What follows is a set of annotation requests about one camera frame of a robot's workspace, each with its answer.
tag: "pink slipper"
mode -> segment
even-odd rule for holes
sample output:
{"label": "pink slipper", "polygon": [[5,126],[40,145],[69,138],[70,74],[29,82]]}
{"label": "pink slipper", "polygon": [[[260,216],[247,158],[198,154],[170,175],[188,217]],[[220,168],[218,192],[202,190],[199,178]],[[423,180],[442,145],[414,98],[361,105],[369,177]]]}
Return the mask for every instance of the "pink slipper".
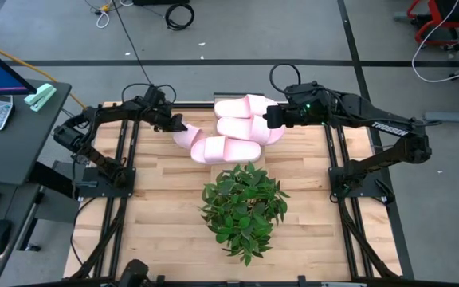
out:
{"label": "pink slipper", "polygon": [[225,136],[211,136],[199,140],[190,150],[190,157],[197,163],[247,163],[260,158],[259,144]]}
{"label": "pink slipper", "polygon": [[235,117],[248,119],[252,115],[263,116],[269,105],[277,105],[264,96],[247,95],[241,99],[221,100],[215,103],[214,112],[217,117]]}
{"label": "pink slipper", "polygon": [[224,117],[217,122],[217,132],[222,136],[269,145],[276,143],[284,135],[284,126],[269,129],[267,120],[261,116],[253,116],[250,119]]}
{"label": "pink slipper", "polygon": [[206,138],[205,134],[200,128],[196,128],[192,124],[183,124],[187,127],[186,131],[173,133],[173,140],[175,140],[177,145],[180,147],[190,149],[199,140]]}

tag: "wooden table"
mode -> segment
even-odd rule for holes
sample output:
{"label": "wooden table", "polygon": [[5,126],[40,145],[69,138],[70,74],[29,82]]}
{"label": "wooden table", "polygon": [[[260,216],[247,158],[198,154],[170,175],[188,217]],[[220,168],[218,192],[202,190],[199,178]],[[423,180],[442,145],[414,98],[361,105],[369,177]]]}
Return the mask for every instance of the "wooden table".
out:
{"label": "wooden table", "polygon": [[[213,110],[173,112],[182,113],[185,121],[206,134],[216,135]],[[305,275],[308,281],[350,280],[338,207],[328,197],[330,160],[322,127],[287,129],[278,143],[264,147],[257,165],[279,179],[281,189],[291,198],[287,199],[284,223],[274,226],[270,241],[273,248],[264,253],[264,259],[254,258],[249,267],[238,258],[226,256],[227,252],[221,250],[225,246],[216,243],[215,234],[208,230],[198,211],[203,205],[203,184],[213,181],[227,166],[196,163],[188,150],[175,144],[170,133],[153,132],[146,123],[140,127],[134,162],[135,193],[127,205],[118,276],[131,259],[137,258],[150,266],[150,278],[165,275],[166,281],[297,281],[299,275]],[[114,157],[119,130],[119,122],[102,125],[95,147]],[[371,155],[365,128],[345,128],[345,133],[352,159]],[[78,218],[73,244],[83,260],[99,241],[105,203],[106,199],[96,199]],[[359,203],[368,241],[391,270],[401,273],[385,206],[372,199],[360,199]],[[112,244],[108,246],[103,274],[107,274]],[[363,275],[355,241],[354,247],[359,274]],[[78,268],[70,250],[65,276]]]}

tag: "desk leg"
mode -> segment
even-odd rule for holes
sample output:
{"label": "desk leg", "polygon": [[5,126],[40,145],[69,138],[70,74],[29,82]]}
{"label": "desk leg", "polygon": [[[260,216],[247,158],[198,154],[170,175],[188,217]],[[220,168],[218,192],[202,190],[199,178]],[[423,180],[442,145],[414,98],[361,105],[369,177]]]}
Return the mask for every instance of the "desk leg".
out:
{"label": "desk leg", "polygon": [[[72,180],[56,172],[54,169],[47,167],[43,163],[35,163],[29,180],[30,182],[39,183],[44,187],[57,191],[70,199],[72,198]],[[79,198],[79,188],[75,188],[73,199],[77,200]]]}

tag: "red chair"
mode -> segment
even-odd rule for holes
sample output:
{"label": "red chair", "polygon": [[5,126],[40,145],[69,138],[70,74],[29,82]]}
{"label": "red chair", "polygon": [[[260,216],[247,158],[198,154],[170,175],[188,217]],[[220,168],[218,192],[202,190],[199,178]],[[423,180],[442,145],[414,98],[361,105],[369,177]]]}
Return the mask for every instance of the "red chair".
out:
{"label": "red chair", "polygon": [[[406,14],[411,19],[411,23],[418,27],[418,32],[415,34],[415,41],[421,44],[425,36],[428,35],[435,27],[437,27],[447,17],[449,12],[454,7],[456,0],[428,0],[428,7],[430,8],[430,14],[413,14],[415,6],[419,4],[421,0],[414,0],[414,3],[407,10]],[[459,33],[456,28],[459,27],[459,3],[457,7],[439,29],[445,28],[446,35],[441,35],[438,30],[432,34],[428,41],[425,42],[427,45],[445,45],[452,47],[459,45]]]}

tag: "white cable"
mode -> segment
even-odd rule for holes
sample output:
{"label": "white cable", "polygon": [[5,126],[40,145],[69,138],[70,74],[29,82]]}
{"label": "white cable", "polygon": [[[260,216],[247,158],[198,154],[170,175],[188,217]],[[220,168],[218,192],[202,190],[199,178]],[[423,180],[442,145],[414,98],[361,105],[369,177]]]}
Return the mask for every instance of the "white cable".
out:
{"label": "white cable", "polygon": [[123,6],[132,6],[134,5],[134,2],[133,3],[130,3],[130,4],[124,4],[124,0],[120,0],[120,4],[123,5]]}
{"label": "white cable", "polygon": [[415,68],[415,63],[414,63],[414,62],[415,62],[415,58],[418,56],[419,51],[421,51],[423,45],[426,43],[426,41],[428,40],[428,38],[430,38],[431,34],[432,34],[433,32],[435,32],[435,30],[437,30],[440,26],[442,26],[442,25],[447,21],[447,19],[449,19],[449,17],[451,16],[451,14],[455,11],[456,6],[458,5],[458,3],[459,3],[459,0],[456,0],[456,3],[454,4],[454,6],[453,6],[453,8],[451,9],[451,11],[449,12],[449,14],[447,14],[447,16],[445,17],[444,21],[442,21],[440,24],[438,24],[438,26],[435,27],[435,29],[433,29],[433,30],[428,34],[428,36],[426,36],[426,37],[424,38],[424,40],[423,40],[422,43],[420,44],[420,46],[419,46],[417,52],[415,52],[415,55],[414,55],[414,57],[412,58],[412,69],[414,69],[415,74],[418,75],[418,77],[419,77],[421,80],[423,80],[423,81],[426,81],[426,82],[428,82],[428,83],[441,83],[441,82],[444,82],[444,81],[450,81],[450,80],[452,80],[452,79],[457,79],[457,78],[459,78],[459,75],[456,75],[456,76],[449,77],[449,78],[446,78],[446,79],[441,79],[441,80],[428,80],[428,79],[425,79],[423,76],[421,76],[421,75],[419,74],[419,72],[418,72],[417,69]]}
{"label": "white cable", "polygon": [[[105,24],[103,24],[103,25],[101,26],[101,25],[100,25],[100,19],[102,19],[103,16],[107,17],[107,18],[108,18],[108,21],[105,22]],[[110,20],[111,20],[111,19],[109,18],[109,14],[107,14],[107,13],[105,13],[105,11],[102,11],[102,10],[101,10],[101,11],[100,11],[99,19],[96,20],[96,26],[97,26],[98,28],[103,29],[103,28],[105,28],[107,25],[109,25],[109,21],[110,21]]]}

